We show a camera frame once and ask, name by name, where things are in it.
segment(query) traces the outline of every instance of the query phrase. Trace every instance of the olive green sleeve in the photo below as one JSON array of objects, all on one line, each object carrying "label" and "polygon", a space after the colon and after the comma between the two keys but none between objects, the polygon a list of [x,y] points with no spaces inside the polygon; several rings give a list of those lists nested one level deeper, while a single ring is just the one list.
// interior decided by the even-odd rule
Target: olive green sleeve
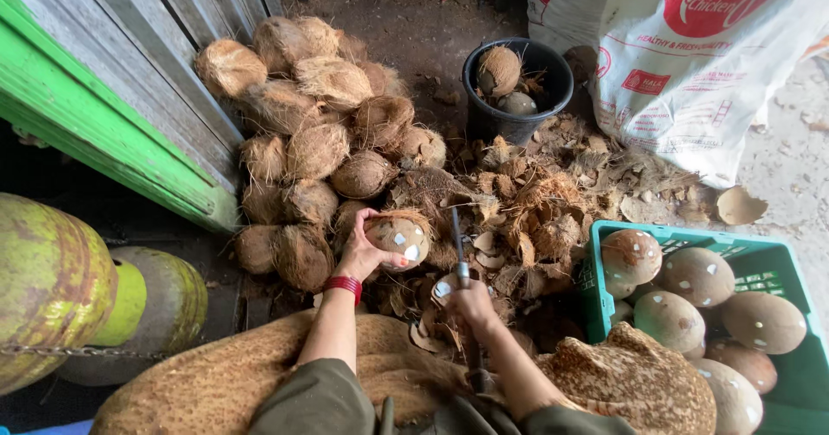
[{"label": "olive green sleeve", "polygon": [[519,427],[525,435],[636,435],[620,417],[597,416],[561,406],[530,413]]},{"label": "olive green sleeve", "polygon": [[371,435],[376,416],[357,377],[340,359],[299,367],[257,410],[250,433]]}]

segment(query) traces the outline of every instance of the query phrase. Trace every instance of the woman's hand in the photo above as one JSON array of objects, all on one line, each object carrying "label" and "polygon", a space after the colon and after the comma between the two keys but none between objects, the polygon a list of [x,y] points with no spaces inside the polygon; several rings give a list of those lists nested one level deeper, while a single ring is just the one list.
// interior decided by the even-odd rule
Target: woman's hand
[{"label": "woman's hand", "polygon": [[492,306],[489,288],[483,281],[469,280],[469,289],[456,289],[449,296],[449,311],[460,315],[475,339],[486,345],[494,327],[503,326]]},{"label": "woman's hand", "polygon": [[362,282],[381,262],[388,262],[395,267],[405,267],[409,260],[402,253],[380,250],[366,238],[363,224],[367,218],[378,215],[374,208],[364,208],[357,212],[354,220],[354,229],[348,236],[346,247],[342,252],[342,259],[334,269],[334,277],[354,277]]}]

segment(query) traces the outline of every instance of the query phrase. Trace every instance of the pile of coconuts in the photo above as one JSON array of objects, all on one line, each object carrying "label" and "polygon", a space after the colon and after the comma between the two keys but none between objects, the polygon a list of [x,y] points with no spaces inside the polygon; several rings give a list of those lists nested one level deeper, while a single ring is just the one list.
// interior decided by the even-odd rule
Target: pile of coconuts
[{"label": "pile of coconuts", "polygon": [[[239,148],[250,175],[241,205],[250,225],[234,239],[239,264],[320,292],[360,208],[383,208],[401,171],[443,167],[443,138],[414,123],[397,71],[369,60],[358,38],[315,17],[260,22],[252,47],[223,38],[195,60],[207,89],[243,112]],[[432,230],[418,207],[384,212],[369,239],[413,268]]]},{"label": "pile of coconuts", "polygon": [[612,324],[631,322],[698,369],[716,401],[716,433],[754,432],[763,419],[760,396],[778,381],[769,355],[800,345],[803,314],[781,296],[737,284],[729,263],[709,249],[663,258],[650,233],[621,229],[602,240],[601,252]]},{"label": "pile of coconuts", "polygon": [[513,115],[534,115],[543,112],[548,101],[541,86],[544,72],[534,77],[522,73],[522,61],[512,49],[497,45],[483,52],[478,59],[475,77],[477,95],[489,106]]}]

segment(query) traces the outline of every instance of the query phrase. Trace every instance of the woman's left hand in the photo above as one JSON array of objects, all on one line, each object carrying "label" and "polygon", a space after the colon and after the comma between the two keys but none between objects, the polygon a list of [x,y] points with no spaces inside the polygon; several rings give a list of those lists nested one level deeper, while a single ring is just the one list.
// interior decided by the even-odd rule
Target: woman's left hand
[{"label": "woman's left hand", "polygon": [[332,276],[354,277],[362,282],[381,262],[388,262],[398,268],[409,264],[409,260],[402,253],[380,250],[366,238],[364,223],[368,218],[378,214],[374,208],[364,208],[357,212],[354,229],[348,236],[342,259]]}]

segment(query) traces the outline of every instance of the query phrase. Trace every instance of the woman's arm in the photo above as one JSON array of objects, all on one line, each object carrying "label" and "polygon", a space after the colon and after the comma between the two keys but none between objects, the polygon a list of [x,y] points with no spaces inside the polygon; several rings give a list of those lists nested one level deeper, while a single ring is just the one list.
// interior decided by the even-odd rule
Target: woman's arm
[{"label": "woman's arm", "polygon": [[[334,277],[353,277],[362,282],[380,262],[389,262],[396,267],[405,267],[409,263],[402,254],[381,251],[368,241],[363,223],[376,214],[377,211],[372,208],[357,212],[354,229],[346,242],[342,260],[334,269]],[[357,349],[354,294],[339,287],[323,292],[323,303],[316,313],[297,365],[317,359],[341,359],[356,374]]]},{"label": "woman's arm", "polygon": [[501,322],[481,281],[472,280],[470,289],[453,292],[449,306],[461,314],[478,343],[489,351],[513,419],[520,421],[536,409],[566,399]]}]

